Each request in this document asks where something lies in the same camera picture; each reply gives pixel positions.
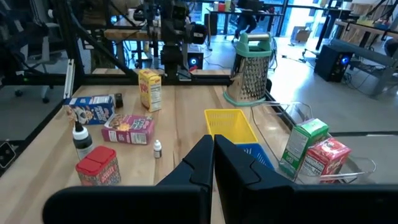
cardboard box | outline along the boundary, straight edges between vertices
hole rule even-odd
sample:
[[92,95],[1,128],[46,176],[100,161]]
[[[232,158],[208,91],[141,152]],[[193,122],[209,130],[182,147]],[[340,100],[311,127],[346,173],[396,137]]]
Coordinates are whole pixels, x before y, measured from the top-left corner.
[[101,130],[105,141],[148,144],[154,134],[152,117],[114,114]]
[[350,152],[350,148],[335,138],[329,138],[308,149],[300,173],[310,177],[336,174],[347,160]]
[[141,103],[149,112],[161,109],[162,79],[150,69],[141,69],[138,73]]
[[113,97],[109,95],[69,98],[64,108],[70,121],[81,124],[104,124],[114,114]]
[[280,169],[290,178],[296,178],[307,149],[326,139],[329,127],[319,119],[310,119],[296,125],[280,161]]
[[311,30],[308,30],[305,26],[295,26],[293,28],[292,36],[290,38],[291,42],[307,42],[310,37]]

green grater handle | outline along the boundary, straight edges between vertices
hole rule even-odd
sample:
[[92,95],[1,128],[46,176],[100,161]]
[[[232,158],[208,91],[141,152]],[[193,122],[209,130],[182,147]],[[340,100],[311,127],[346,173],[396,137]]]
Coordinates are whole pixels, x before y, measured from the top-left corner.
[[[267,34],[247,34],[243,33],[236,44],[236,53],[243,57],[270,57],[272,54],[271,33]],[[259,41],[257,46],[249,46],[250,41]]]

small bottle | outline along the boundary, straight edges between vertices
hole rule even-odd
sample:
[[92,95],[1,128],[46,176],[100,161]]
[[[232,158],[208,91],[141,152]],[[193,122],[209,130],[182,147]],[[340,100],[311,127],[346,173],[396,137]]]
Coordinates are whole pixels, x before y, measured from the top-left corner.
[[87,128],[83,127],[79,121],[75,121],[75,127],[73,128],[72,134],[77,155],[79,160],[82,160],[94,149],[93,140],[91,135],[88,133]]
[[156,159],[162,157],[162,145],[161,145],[159,140],[155,140],[154,156],[155,156]]

pink box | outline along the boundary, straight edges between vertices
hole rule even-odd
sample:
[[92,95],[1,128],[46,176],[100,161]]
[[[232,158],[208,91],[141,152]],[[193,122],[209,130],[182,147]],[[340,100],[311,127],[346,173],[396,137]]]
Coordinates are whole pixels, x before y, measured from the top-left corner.
[[150,116],[114,114],[101,130],[105,141],[128,144],[148,144],[154,134]]

blue cereal box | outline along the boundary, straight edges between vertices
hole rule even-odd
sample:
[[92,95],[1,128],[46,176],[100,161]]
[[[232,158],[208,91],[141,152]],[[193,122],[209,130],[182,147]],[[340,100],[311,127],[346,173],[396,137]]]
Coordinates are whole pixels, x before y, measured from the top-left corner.
[[104,124],[114,114],[113,97],[109,95],[69,98],[64,107],[69,120],[81,124]]

